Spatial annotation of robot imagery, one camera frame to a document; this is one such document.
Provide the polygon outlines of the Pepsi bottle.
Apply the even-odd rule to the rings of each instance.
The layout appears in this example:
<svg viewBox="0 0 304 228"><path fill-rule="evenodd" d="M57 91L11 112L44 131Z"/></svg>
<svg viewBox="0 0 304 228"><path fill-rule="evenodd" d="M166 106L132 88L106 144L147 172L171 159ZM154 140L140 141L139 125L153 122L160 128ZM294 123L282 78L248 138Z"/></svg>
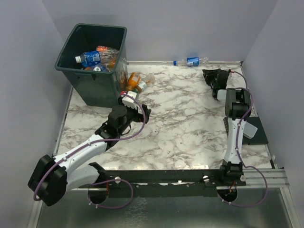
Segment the Pepsi bottle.
<svg viewBox="0 0 304 228"><path fill-rule="evenodd" d="M173 65L174 66L185 66L185 67L198 67L201 66L202 64L205 64L208 62L208 58L207 57L189 57L186 59L182 59L182 60L174 60L173 61Z"/></svg>

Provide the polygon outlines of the green cap tea bottle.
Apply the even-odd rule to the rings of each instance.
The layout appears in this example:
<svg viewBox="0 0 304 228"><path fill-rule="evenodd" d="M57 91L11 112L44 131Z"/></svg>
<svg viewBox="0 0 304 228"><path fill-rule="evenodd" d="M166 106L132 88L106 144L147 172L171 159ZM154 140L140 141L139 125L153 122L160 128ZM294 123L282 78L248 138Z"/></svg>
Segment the green cap tea bottle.
<svg viewBox="0 0 304 228"><path fill-rule="evenodd" d="M140 81L139 84L132 90L133 92L140 94L148 87L147 83Z"/></svg>

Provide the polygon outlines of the blue label water bottle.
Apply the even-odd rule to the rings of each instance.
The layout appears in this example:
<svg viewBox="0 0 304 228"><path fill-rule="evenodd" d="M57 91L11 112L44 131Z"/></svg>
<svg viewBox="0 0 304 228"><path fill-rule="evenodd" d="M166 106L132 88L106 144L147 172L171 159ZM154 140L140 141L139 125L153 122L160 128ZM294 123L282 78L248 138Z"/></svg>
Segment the blue label water bottle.
<svg viewBox="0 0 304 228"><path fill-rule="evenodd" d="M75 60L83 67L96 66L101 63L100 54L97 50L84 52L80 56L76 56Z"/></svg>

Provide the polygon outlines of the light blue label bottle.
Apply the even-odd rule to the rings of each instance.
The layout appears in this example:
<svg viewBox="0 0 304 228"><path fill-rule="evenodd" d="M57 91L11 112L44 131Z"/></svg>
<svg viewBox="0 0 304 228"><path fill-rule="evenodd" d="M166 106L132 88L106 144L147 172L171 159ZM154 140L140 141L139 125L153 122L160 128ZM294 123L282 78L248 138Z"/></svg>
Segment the light blue label bottle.
<svg viewBox="0 0 304 228"><path fill-rule="evenodd" d="M110 72L111 71L110 68L108 68L105 65L101 65L101 64L93 66L92 69L93 69L93 71L98 71L98 72Z"/></svg>

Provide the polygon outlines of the clear bottle red print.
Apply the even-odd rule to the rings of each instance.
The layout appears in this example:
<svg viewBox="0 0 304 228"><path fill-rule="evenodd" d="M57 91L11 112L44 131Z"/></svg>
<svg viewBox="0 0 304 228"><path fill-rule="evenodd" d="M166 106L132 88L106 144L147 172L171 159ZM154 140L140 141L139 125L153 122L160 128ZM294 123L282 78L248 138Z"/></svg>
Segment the clear bottle red print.
<svg viewBox="0 0 304 228"><path fill-rule="evenodd" d="M99 52L103 65L115 62L119 54L119 50L107 46L97 46L96 51Z"/></svg>

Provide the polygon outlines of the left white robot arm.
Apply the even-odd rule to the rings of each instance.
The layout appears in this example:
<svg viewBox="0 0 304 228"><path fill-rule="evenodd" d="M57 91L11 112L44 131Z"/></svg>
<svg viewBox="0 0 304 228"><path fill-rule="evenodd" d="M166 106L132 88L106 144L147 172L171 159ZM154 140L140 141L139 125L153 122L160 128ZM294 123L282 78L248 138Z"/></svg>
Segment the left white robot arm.
<svg viewBox="0 0 304 228"><path fill-rule="evenodd" d="M67 189L79 181L75 177L79 166L124 140L123 133L132 122L148 123L150 113L145 104L135 109L117 105L107 121L85 142L59 156L41 157L28 181L28 187L34 192L33 199L47 206L57 203Z"/></svg>

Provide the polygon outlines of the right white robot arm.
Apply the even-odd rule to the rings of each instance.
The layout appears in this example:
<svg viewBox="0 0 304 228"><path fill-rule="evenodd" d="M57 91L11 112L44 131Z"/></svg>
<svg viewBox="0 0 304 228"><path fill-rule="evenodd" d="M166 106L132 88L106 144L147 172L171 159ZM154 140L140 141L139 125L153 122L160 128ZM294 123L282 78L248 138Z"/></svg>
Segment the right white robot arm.
<svg viewBox="0 0 304 228"><path fill-rule="evenodd" d="M219 182L228 186L240 180L243 175L241 156L243 132L247 119L250 117L252 102L249 90L245 88L227 88L231 70L203 69L206 84L211 88L212 97L224 101L224 113L227 117L228 145L218 174Z"/></svg>

